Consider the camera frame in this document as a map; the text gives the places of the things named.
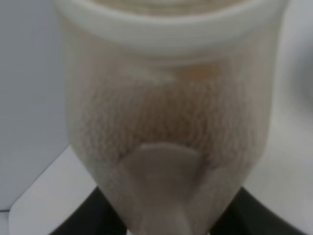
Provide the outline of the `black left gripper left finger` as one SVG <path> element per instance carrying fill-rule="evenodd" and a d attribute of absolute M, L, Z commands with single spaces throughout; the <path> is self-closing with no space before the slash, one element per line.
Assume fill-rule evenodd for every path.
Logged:
<path fill-rule="evenodd" d="M 126 235 L 127 227 L 99 188 L 52 235 Z"/>

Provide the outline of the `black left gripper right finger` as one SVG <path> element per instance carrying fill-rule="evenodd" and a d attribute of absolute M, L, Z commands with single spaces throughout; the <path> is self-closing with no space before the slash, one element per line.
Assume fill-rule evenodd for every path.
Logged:
<path fill-rule="evenodd" d="M 210 235 L 303 235 L 303 231 L 278 215 L 270 205 L 242 187 Z"/>

